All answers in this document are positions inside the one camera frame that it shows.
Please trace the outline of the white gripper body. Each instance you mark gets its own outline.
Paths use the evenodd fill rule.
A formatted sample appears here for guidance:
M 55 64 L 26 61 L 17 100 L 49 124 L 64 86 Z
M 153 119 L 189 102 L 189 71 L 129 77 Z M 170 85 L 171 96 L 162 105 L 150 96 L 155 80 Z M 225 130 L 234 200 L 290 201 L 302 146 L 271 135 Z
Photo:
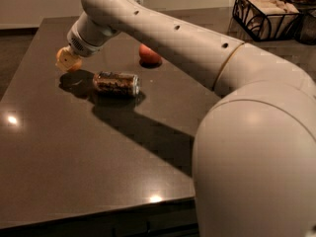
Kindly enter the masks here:
M 68 32 L 67 41 L 73 53 L 89 57 L 100 51 L 108 40 L 118 34 L 119 31 L 109 26 L 96 24 L 83 12 Z

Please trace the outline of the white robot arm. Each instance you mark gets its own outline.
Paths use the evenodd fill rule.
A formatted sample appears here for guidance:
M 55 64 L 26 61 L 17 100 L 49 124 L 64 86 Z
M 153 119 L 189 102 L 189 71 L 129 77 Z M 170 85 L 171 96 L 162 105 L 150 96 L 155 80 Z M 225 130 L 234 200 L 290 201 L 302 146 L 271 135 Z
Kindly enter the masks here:
M 120 32 L 219 96 L 197 130 L 193 179 L 201 237 L 315 237 L 316 85 L 254 45 L 143 7 L 81 0 L 57 56 L 65 71 Z

